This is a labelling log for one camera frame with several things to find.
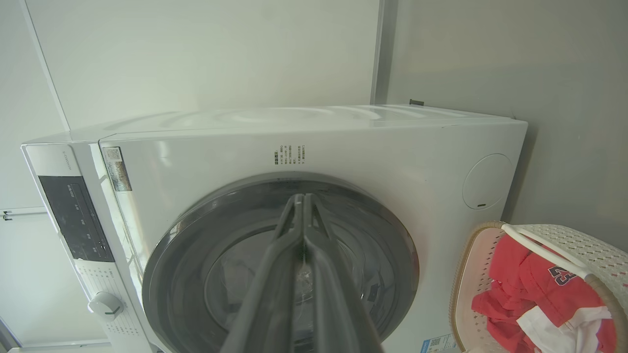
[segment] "wall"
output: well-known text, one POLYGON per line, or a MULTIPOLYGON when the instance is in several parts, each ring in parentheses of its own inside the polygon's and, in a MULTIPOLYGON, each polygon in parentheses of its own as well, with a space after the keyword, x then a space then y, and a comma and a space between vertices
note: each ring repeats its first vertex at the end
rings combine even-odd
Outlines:
POLYGON ((394 31, 388 102, 530 123, 504 220, 628 251, 626 1, 399 0, 394 31))
POLYGON ((368 104, 379 0, 27 0, 70 127, 368 104))
MULTIPOLYGON (((0 1, 0 209, 43 206, 20 144, 63 131, 18 0, 0 1)), ((0 319, 23 345, 105 339, 46 214, 0 219, 0 319)))
POLYGON ((0 209, 43 202, 19 146, 63 131, 18 0, 0 1, 0 209))

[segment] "white wall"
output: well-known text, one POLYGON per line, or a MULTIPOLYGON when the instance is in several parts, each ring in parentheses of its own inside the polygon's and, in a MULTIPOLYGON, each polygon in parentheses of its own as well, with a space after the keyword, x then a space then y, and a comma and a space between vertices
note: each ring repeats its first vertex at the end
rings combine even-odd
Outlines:
POLYGON ((43 206, 19 146, 62 131, 19 1, 0 1, 0 209, 43 206))
MULTIPOLYGON (((0 209, 43 206, 19 149, 63 131, 18 0, 0 1, 0 209)), ((0 219, 0 319, 23 345, 106 336, 46 214, 0 219)))
POLYGON ((71 128, 368 104, 379 0, 27 0, 71 128))

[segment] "washer door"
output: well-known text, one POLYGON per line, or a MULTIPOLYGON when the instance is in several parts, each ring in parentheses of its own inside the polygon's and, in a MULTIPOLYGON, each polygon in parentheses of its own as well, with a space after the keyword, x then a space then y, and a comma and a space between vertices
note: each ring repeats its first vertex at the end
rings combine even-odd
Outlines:
MULTIPOLYGON (((246 296, 288 199, 315 193, 381 340, 402 321, 418 284, 418 258, 392 212, 357 188, 299 173, 249 178, 203 198, 151 255, 143 305, 151 327, 177 353, 218 352, 246 296)), ((312 275, 295 286, 295 352, 313 350, 312 275)))

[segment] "red clothing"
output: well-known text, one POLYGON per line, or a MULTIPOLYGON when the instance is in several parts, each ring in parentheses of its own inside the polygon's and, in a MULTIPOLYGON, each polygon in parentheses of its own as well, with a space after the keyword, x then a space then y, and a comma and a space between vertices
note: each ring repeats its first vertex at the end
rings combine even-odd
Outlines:
MULTIPOLYGON (((605 306, 583 279, 531 252, 508 235, 495 247, 489 269, 491 289, 477 295, 472 309, 487 316, 487 330, 511 353, 533 353, 534 344, 516 320, 538 305, 555 326, 569 326, 579 308, 605 306)), ((603 320, 598 349, 615 350, 615 325, 603 320)))

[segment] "front-loading washing machine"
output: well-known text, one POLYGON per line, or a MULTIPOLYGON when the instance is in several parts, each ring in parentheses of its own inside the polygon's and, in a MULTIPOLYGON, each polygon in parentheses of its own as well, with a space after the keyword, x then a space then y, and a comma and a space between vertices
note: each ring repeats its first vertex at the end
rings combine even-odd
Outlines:
MULTIPOLYGON (((458 255, 499 219, 527 123, 419 106, 165 113, 29 141, 89 310, 119 352, 217 352, 288 199, 315 193, 388 353, 447 341, 458 255)), ((314 349, 296 273, 295 352, 314 349)))

